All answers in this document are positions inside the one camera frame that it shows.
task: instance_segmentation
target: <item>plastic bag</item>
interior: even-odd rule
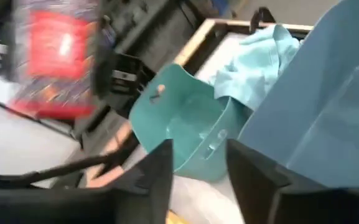
[[[39,117],[93,111],[90,75],[96,52],[97,0],[15,0],[13,107]]]

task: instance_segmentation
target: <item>blue plastic bin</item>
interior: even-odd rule
[[[246,121],[241,104],[213,96],[212,86],[169,65],[148,84],[129,120],[147,152],[174,140],[175,174],[213,182],[226,174],[226,139],[236,138]]]
[[[328,187],[359,187],[359,0],[321,18],[239,140]]]

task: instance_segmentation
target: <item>teal plastic basket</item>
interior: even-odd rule
[[[246,122],[243,105],[213,96],[212,86],[172,64],[150,82],[129,120],[147,152],[174,140],[175,174],[213,182],[226,174],[225,140],[237,138]]]

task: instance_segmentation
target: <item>light blue towel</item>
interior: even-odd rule
[[[272,25],[240,42],[240,54],[210,80],[215,98],[231,96],[255,110],[299,48],[299,41]]]

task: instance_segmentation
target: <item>wooden edge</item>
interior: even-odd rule
[[[169,211],[167,214],[166,224],[188,224],[183,218]]]
[[[131,133],[131,123],[127,120],[121,125],[117,133],[109,140],[107,145],[103,148],[101,154],[107,154],[109,152],[118,150]],[[92,180],[96,177],[96,175],[99,174],[99,172],[101,172],[102,168],[103,165],[97,165],[90,167],[85,171],[86,187],[92,187],[94,185]]]
[[[198,46],[204,41],[205,36],[210,32],[210,30],[215,25],[213,19],[206,19],[203,24],[198,28],[196,33],[190,38],[186,43],[185,47],[179,52],[179,54],[174,59],[174,63],[184,66],[189,60],[190,56],[198,49]]]
[[[215,21],[216,23],[228,24],[229,26],[249,26],[250,25],[249,21],[237,21],[237,20],[229,20],[229,19],[214,19],[213,21]],[[268,25],[271,25],[271,24],[272,23],[262,22],[262,23],[260,23],[260,26],[267,27]],[[314,28],[313,26],[294,25],[294,24],[280,24],[280,25],[282,25],[286,29],[299,30],[302,32],[309,32]]]

